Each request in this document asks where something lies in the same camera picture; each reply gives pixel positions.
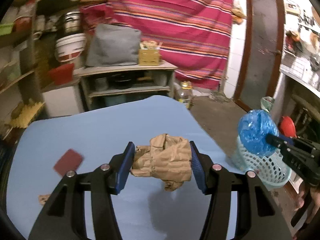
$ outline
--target striped fabric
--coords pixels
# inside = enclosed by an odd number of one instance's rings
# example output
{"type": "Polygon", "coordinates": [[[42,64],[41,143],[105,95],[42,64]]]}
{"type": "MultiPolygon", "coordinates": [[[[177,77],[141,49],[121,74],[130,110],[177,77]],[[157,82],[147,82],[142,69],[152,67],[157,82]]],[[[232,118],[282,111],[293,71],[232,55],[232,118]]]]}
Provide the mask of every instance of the striped fabric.
{"type": "Polygon", "coordinates": [[[90,28],[120,23],[144,40],[163,42],[161,55],[178,66],[176,77],[214,89],[226,66],[233,0],[108,0],[82,9],[90,28]]]}

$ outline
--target kitchen counter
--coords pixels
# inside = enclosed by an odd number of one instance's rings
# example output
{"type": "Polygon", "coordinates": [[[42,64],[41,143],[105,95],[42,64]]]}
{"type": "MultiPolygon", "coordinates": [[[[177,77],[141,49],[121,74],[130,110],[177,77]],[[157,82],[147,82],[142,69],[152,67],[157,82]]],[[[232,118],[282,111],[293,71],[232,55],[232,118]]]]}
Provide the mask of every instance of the kitchen counter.
{"type": "Polygon", "coordinates": [[[296,57],[284,51],[280,72],[299,82],[320,98],[320,71],[316,73],[311,70],[308,54],[296,57]]]}

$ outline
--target red sponge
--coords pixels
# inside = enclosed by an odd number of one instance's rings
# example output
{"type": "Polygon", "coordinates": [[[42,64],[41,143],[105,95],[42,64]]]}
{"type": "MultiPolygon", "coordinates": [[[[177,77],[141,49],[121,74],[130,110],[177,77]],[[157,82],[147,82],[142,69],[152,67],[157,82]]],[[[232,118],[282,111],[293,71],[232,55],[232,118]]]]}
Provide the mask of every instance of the red sponge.
{"type": "Polygon", "coordinates": [[[82,163],[82,160],[83,156],[81,154],[77,153],[73,149],[69,149],[57,161],[53,169],[63,177],[67,171],[76,171],[82,163]]]}

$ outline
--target door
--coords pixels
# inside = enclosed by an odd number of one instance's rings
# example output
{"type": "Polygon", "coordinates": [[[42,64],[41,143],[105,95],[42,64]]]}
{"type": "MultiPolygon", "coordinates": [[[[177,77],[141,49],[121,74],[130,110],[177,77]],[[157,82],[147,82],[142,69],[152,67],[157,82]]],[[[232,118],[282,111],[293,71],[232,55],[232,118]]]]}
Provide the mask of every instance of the door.
{"type": "Polygon", "coordinates": [[[247,30],[234,101],[246,111],[273,96],[284,40],[283,0],[247,0],[247,30]]]}

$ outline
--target gray fabric cover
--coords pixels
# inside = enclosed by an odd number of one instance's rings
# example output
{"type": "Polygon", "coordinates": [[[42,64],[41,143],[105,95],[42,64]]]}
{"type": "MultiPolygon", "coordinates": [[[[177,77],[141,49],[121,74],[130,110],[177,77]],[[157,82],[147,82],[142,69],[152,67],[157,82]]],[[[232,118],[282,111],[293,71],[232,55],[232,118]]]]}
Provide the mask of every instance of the gray fabric cover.
{"type": "Polygon", "coordinates": [[[141,31],[129,27],[99,24],[92,38],[86,66],[138,64],[141,31]]]}

